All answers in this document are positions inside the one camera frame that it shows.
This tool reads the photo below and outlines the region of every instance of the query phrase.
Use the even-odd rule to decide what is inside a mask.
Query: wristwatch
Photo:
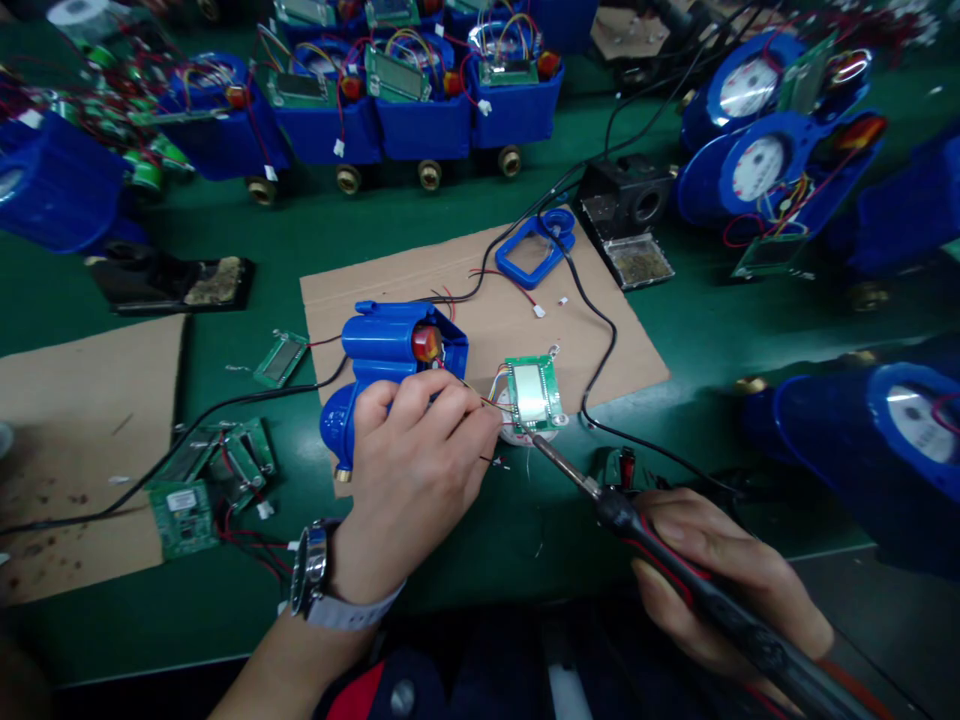
[[[290,584],[290,613],[310,625],[332,630],[362,630],[387,614],[406,582],[387,599],[373,605],[351,605],[327,593],[332,573],[330,548],[339,519],[317,520],[300,535]]]

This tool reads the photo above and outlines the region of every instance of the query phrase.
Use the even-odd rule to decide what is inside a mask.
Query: brown cardboard
[[[185,318],[152,320],[0,359],[0,528],[101,510],[170,446]],[[162,562],[147,497],[116,516],[0,538],[0,595],[18,604]]]
[[[356,314],[354,304],[361,300],[408,302],[432,295],[434,290],[444,293],[444,287],[455,296],[465,294],[476,283],[468,277],[469,271],[480,267],[483,251],[506,227],[301,278],[311,340],[338,335],[344,322]],[[588,404],[593,407],[664,382],[670,373],[579,224],[574,233],[571,255],[587,296],[619,331],[617,347],[590,395]],[[524,241],[518,247],[520,259],[515,255],[510,259],[530,270],[544,256],[545,242],[542,238]],[[487,268],[496,268],[492,253]],[[565,262],[530,295],[546,311],[545,317],[537,318],[520,290],[497,275],[484,276],[477,295],[457,303],[454,322],[470,340],[466,380],[486,394],[504,358],[543,355],[557,344],[560,395],[564,412],[572,415],[579,411],[583,390],[610,342],[610,329],[584,304]],[[560,306],[564,297],[568,302]],[[445,305],[438,307],[449,313]],[[338,342],[330,343],[314,348],[312,355],[317,379],[323,380],[336,370],[343,349]],[[335,383],[321,390],[321,401],[352,381],[348,365]],[[343,492],[346,488],[337,485],[336,491],[349,494]]]
[[[693,2],[692,0],[674,0],[674,4],[687,10]],[[720,2],[708,2],[707,5],[722,17],[729,17],[741,7],[737,4]],[[734,19],[731,23],[734,34],[753,17],[754,13],[754,10],[747,10]],[[757,15],[753,25],[743,34],[742,41],[765,32],[770,26],[782,23],[782,15],[772,8],[766,8]],[[660,53],[669,35],[670,31],[663,26],[656,14],[650,12],[638,16],[629,8],[598,8],[590,30],[590,37],[604,60],[654,57]]]

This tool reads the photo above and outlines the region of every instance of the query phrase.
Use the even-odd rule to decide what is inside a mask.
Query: soldering iron
[[[624,495],[584,475],[547,440],[525,425],[521,427],[547,459],[593,501],[601,527],[637,550],[688,607],[719,630],[808,718],[875,720],[816,663],[722,590],[709,572],[671,550]]]

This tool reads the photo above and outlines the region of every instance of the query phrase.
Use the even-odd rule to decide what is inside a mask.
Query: white wristband
[[[404,580],[403,585],[398,587],[390,597],[373,605],[351,605],[331,595],[324,595],[310,606],[307,622],[331,630],[347,630],[350,632],[363,630],[371,625],[376,625],[383,619],[383,616],[390,610],[393,601],[397,599],[406,584],[407,581]]]

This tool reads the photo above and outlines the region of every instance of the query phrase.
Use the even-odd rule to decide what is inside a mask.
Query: right hand
[[[446,370],[426,370],[368,387],[353,422],[353,510],[333,542],[332,590],[367,605],[393,592],[460,522],[503,419]]]
[[[798,649],[814,660],[829,652],[833,628],[780,553],[748,535],[720,508],[687,488],[645,492],[634,504],[653,522],[665,543],[730,580],[735,594]],[[632,565],[647,614],[684,653],[718,675],[784,700],[743,655],[686,606],[650,564],[635,558]]]

